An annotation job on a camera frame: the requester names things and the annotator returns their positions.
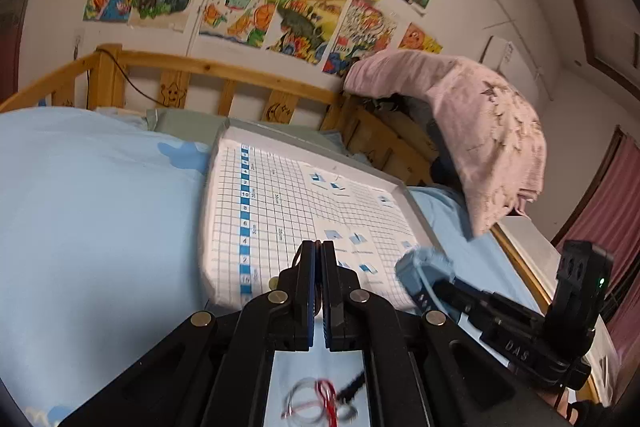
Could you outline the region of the black wavy hair clip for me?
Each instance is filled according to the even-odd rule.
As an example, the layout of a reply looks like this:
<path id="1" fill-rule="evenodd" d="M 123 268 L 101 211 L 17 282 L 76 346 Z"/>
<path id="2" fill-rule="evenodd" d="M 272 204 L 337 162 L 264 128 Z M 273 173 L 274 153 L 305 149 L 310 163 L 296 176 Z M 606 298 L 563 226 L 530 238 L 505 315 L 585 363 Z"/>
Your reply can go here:
<path id="1" fill-rule="evenodd" d="M 337 392 L 335 402 L 338 405 L 352 403 L 359 390 L 366 384 L 366 373 L 361 371 L 346 387 Z"/>

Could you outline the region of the grey grid-lined tray box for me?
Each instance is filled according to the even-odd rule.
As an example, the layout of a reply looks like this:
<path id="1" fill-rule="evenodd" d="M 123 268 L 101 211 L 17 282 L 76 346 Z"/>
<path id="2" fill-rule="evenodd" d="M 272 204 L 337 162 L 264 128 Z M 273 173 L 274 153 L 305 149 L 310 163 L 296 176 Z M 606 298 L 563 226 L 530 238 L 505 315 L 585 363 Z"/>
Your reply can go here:
<path id="1" fill-rule="evenodd" d="M 333 243 L 361 287 L 409 310 L 396 262 L 435 234 L 400 180 L 263 124 L 232 120 L 214 141 L 202 199 L 208 298 L 237 310 L 290 267 L 305 241 Z"/>

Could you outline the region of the pink embroidered blanket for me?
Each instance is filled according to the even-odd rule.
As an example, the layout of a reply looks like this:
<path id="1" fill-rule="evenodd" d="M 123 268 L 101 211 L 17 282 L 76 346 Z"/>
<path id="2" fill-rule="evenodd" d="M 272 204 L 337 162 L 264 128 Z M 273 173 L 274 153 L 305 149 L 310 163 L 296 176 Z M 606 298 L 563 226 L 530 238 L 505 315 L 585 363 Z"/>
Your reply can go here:
<path id="1" fill-rule="evenodd" d="M 547 143 L 536 110 L 484 65 L 463 56 L 383 51 L 352 66 L 344 89 L 365 98 L 400 94 L 431 107 L 475 236 L 542 192 Z"/>

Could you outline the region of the light blue cartoon bedsheet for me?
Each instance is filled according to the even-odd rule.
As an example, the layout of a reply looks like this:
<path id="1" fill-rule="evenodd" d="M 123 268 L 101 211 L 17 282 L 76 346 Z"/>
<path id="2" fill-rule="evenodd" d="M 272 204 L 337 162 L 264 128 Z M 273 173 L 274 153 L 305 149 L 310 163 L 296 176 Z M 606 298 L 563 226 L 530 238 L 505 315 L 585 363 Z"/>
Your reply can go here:
<path id="1" fill-rule="evenodd" d="M 462 199 L 397 181 L 284 124 L 184 141 L 71 107 L 1 117 L 1 388 L 21 421 L 80 407 L 201 309 L 265 296 L 301 243 L 331 241 L 360 285 L 413 311 L 420 246 L 526 307 L 534 298 Z"/>

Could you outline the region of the white air conditioner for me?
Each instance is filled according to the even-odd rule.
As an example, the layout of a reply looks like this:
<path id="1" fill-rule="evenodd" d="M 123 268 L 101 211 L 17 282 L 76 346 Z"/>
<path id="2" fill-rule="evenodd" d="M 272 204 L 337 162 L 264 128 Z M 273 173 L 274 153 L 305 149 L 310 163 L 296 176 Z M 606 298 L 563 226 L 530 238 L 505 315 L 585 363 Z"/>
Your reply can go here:
<path id="1" fill-rule="evenodd" d="M 541 109 L 549 101 L 540 72 L 525 62 L 512 41 L 491 36 L 480 62 L 509 81 L 536 109 Z"/>

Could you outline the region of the brown wooden door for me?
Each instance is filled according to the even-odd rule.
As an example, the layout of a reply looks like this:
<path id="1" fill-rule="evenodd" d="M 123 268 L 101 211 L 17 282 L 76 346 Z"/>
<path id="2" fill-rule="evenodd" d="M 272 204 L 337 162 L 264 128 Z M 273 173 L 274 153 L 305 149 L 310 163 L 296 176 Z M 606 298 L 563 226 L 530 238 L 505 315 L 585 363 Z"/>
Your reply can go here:
<path id="1" fill-rule="evenodd" d="M 18 90 L 20 47 L 28 0 L 1 0 L 0 5 L 0 102 Z"/>

